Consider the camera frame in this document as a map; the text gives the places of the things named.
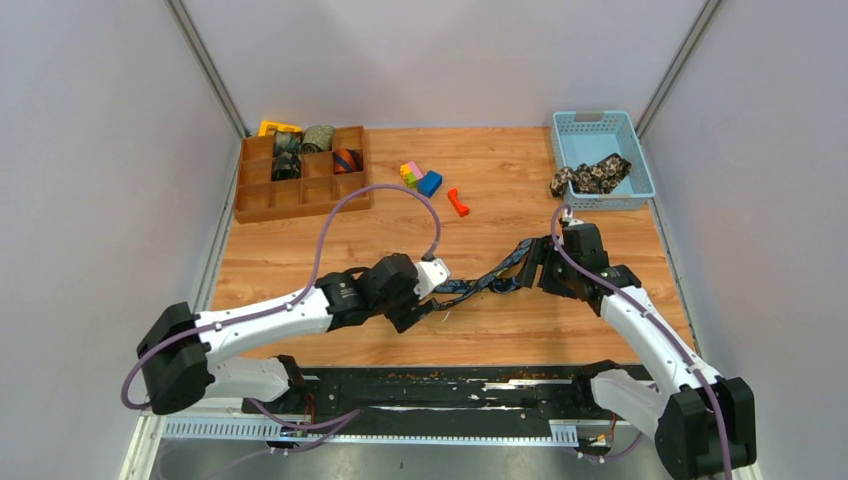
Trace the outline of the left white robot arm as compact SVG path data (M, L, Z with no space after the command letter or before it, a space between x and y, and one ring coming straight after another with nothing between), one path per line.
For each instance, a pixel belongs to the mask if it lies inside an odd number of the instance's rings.
M360 326L383 316L403 333L436 307L431 295L450 277L443 260L414 262L395 253L374 266L333 272L308 288L229 310L167 307L137 347L149 402L157 415L201 400L245 398L283 413L298 411L306 386L291 360L255 360L246 352L288 338Z

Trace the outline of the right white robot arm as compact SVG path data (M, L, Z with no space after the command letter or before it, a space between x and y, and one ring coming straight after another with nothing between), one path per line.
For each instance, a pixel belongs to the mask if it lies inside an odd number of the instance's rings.
M756 462L751 387L720 373L682 340L635 274L611 265L596 225L555 225L537 240L532 257L542 263L542 289L589 305L626 340L655 384L611 361L598 362L570 392L577 413L623 416L653 441L674 479L730 478Z

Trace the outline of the blue patterned necktie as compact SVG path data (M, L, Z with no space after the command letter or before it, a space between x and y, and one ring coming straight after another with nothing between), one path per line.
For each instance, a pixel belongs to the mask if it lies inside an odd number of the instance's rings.
M544 237L521 240L515 249L492 270L477 279L451 279L438 286L434 292L453 294L454 298L437 302L436 311L449 310L472 296L485 290L495 294L507 294L522 288L530 288L541 264L545 246Z

